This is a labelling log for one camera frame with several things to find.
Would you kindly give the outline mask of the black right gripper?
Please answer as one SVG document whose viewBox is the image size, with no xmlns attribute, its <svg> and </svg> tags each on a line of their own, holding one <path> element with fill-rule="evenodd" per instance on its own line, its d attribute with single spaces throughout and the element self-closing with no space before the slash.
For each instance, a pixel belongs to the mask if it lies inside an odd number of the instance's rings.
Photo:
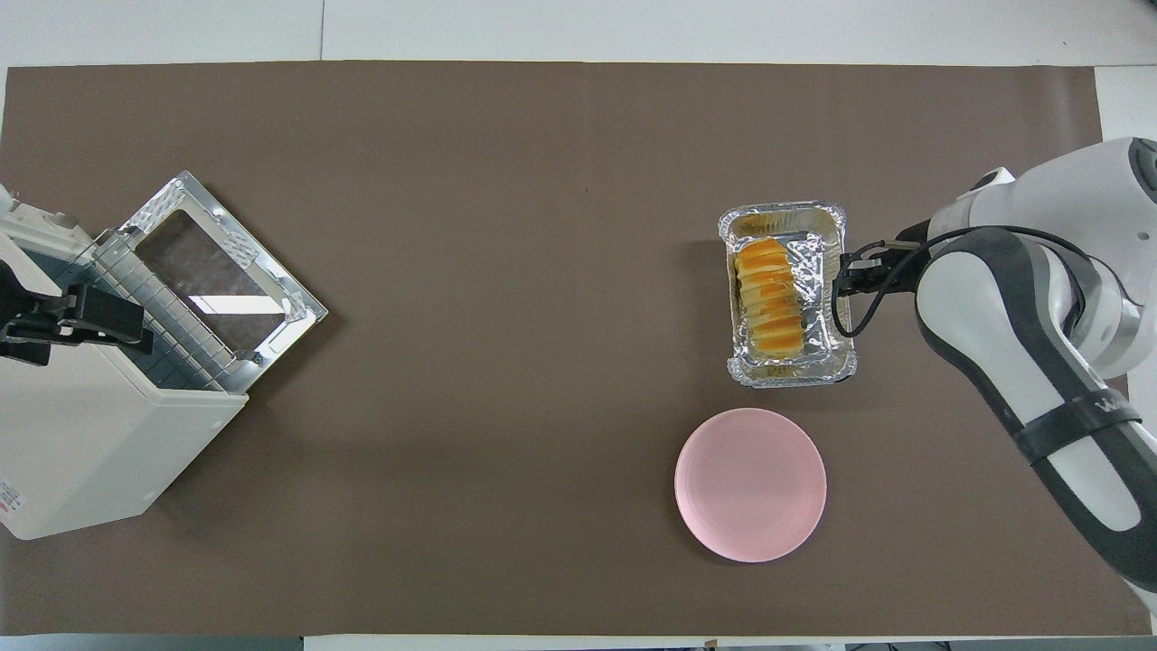
<svg viewBox="0 0 1157 651">
<path fill-rule="evenodd" d="M 905 228 L 893 241 L 918 244 L 914 249 L 885 249 L 870 259 L 880 261 L 878 267 L 867 271 L 865 275 L 847 275 L 860 262 L 860 254 L 842 254 L 839 257 L 837 278 L 833 280 L 833 297 L 856 296 L 864 293 L 918 293 L 918 283 L 927 265 L 931 260 L 928 247 L 929 223 L 918 223 Z"/>
</svg>

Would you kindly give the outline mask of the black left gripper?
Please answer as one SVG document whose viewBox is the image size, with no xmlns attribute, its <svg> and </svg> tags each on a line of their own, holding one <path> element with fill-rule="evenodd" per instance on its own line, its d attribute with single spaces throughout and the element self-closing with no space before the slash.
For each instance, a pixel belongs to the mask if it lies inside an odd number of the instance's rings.
<svg viewBox="0 0 1157 651">
<path fill-rule="evenodd" d="M 1 262 L 1 358 L 47 367 L 49 343 L 103 343 L 141 354 L 154 352 L 154 333 L 145 309 L 95 286 L 71 286 L 66 297 L 29 291 L 7 262 Z M 62 336 L 61 321 L 71 330 Z"/>
</svg>

